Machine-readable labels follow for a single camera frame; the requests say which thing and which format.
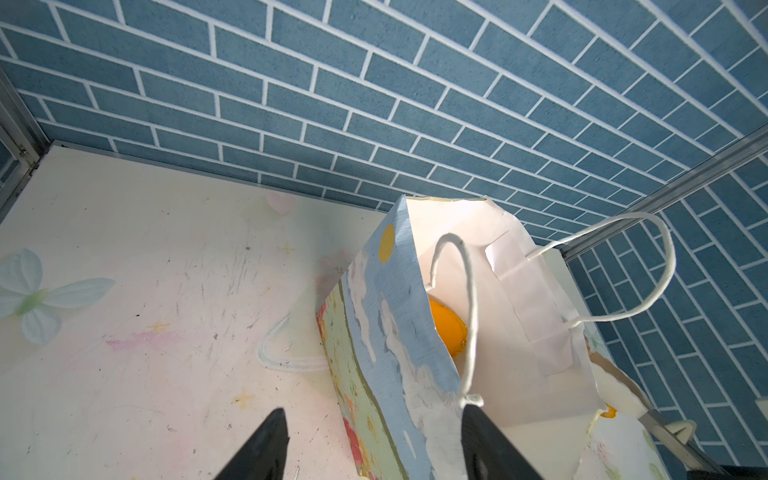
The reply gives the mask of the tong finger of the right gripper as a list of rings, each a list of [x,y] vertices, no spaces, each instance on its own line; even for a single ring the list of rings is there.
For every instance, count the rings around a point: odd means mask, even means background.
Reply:
[[[639,416],[640,423],[689,471],[728,476],[729,473],[691,442],[696,423],[691,420],[668,423],[655,409]]]

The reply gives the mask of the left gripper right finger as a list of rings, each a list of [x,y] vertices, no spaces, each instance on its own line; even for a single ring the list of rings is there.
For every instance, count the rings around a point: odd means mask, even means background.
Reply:
[[[480,407],[463,409],[461,445],[470,480],[542,480]]]

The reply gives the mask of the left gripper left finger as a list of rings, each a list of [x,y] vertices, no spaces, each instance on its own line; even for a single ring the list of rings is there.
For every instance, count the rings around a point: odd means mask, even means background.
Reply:
[[[221,469],[215,480],[281,480],[289,441],[285,410],[276,408]]]

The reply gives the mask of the large sesame oval bread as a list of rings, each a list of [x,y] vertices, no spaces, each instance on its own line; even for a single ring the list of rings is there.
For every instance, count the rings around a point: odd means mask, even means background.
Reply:
[[[611,405],[607,405],[606,409],[600,413],[600,416],[603,418],[615,418],[616,415],[617,415],[617,410]]]

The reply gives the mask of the white paper gift bag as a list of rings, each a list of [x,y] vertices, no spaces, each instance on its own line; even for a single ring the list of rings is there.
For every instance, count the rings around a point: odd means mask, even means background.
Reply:
[[[316,321],[357,472],[466,479],[463,409],[480,407],[546,479],[664,479],[634,387],[590,346],[603,321],[569,297],[511,213],[484,198],[402,197]],[[468,328],[453,359],[429,298]]]

